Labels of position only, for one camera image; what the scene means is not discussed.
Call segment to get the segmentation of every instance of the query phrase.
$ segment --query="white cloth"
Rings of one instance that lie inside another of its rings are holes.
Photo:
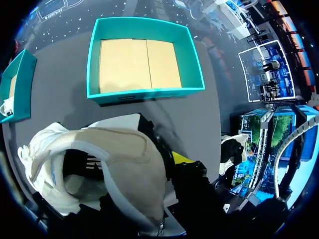
[[[13,96],[3,101],[3,104],[0,106],[0,113],[3,116],[7,117],[13,114],[13,101]]]
[[[273,67],[274,70],[278,70],[279,67],[280,67],[280,63],[279,63],[279,61],[277,61],[277,60],[271,61],[271,65],[272,65],[272,67]]]
[[[79,211],[79,200],[66,191],[62,174],[67,149],[100,159],[107,191],[116,206],[145,232],[157,228],[163,219],[166,177],[163,159],[147,136],[128,128],[69,131],[53,123],[38,132],[29,146],[20,147],[18,156],[29,183],[63,215]],[[87,204],[99,207],[98,202]]]
[[[245,133],[241,133],[235,136],[228,136],[228,135],[224,135],[221,137],[221,144],[223,144],[225,141],[230,140],[230,139],[235,139],[237,142],[239,142],[243,147],[244,150],[241,154],[241,161],[245,162],[247,160],[247,152],[246,152],[246,148],[247,148],[247,142],[248,142],[248,134]],[[233,162],[231,161],[231,158],[225,162],[225,163],[220,163],[219,165],[219,174],[221,176],[224,176],[227,169],[229,169],[231,166],[233,166]]]
[[[233,166],[233,162],[229,159],[226,163],[220,163],[219,165],[219,174],[221,176],[224,176],[227,169],[229,169],[231,166]]]

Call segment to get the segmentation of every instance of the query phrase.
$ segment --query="small white object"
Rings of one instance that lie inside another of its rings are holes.
[[[3,104],[0,106],[0,113],[7,117],[13,114],[13,97],[3,101]]]
[[[224,207],[223,207],[223,209],[224,209],[225,213],[227,213],[227,212],[228,212],[229,208],[230,208],[230,204],[225,203],[225,205],[224,205]]]

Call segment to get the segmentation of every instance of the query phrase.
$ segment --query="person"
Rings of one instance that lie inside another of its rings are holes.
[[[272,60],[266,65],[263,65],[264,72],[278,70],[280,68],[280,64],[277,60]]]

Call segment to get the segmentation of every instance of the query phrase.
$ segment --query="cardboard bottom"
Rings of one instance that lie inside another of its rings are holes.
[[[101,41],[100,93],[181,87],[172,43],[140,39]]]
[[[15,83],[16,83],[16,75],[13,76],[11,79],[9,98],[14,96]]]

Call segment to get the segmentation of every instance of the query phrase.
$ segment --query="open cardboard box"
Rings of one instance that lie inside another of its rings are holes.
[[[187,27],[140,17],[97,19],[88,56],[88,99],[106,104],[204,89]]]

